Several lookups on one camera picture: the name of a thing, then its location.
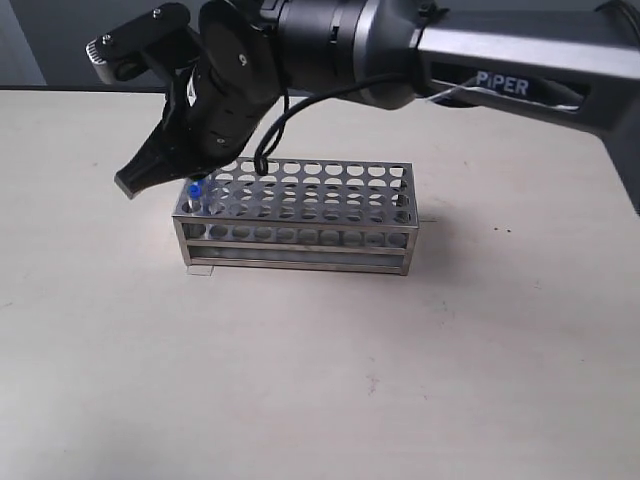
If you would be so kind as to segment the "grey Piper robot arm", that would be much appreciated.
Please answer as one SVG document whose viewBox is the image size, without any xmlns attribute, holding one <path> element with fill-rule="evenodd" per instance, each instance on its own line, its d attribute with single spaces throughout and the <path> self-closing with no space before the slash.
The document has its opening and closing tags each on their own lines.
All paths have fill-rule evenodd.
<svg viewBox="0 0 640 480">
<path fill-rule="evenodd" d="M 104 34 L 98 53 L 128 81 L 166 86 L 158 125 L 115 176 L 128 197 L 234 161 L 277 102 L 257 173 L 288 119 L 337 98 L 385 110 L 415 99 L 483 106 L 586 132 L 639 201 L 639 12 L 453 12 L 433 1 L 209 1 L 190 27 L 167 3 Z M 293 90 L 306 93 L 288 103 Z"/>
</svg>

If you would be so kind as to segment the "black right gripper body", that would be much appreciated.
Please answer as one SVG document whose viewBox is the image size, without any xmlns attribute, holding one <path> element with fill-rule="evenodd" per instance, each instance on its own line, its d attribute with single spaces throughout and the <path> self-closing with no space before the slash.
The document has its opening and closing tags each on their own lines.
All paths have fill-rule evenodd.
<svg viewBox="0 0 640 480">
<path fill-rule="evenodd" d="M 206 176 L 235 160 L 280 97 L 270 69 L 225 80 L 208 64 L 179 74 L 161 117 L 161 144 L 170 177 Z"/>
</svg>

